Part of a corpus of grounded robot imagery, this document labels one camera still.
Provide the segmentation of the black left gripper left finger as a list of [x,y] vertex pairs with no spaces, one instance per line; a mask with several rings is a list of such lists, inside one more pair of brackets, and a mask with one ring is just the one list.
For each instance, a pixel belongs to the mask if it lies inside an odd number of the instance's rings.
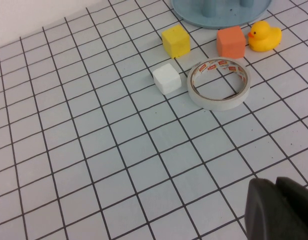
[[269,180],[254,178],[249,182],[245,227],[249,240],[285,240],[287,238],[283,196]]

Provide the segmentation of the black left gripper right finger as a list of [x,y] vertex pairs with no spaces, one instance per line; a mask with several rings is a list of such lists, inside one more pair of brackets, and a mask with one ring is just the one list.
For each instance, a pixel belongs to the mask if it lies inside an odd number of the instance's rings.
[[295,226],[305,234],[301,240],[308,240],[308,189],[288,177],[277,177],[275,186],[289,205],[296,221]]

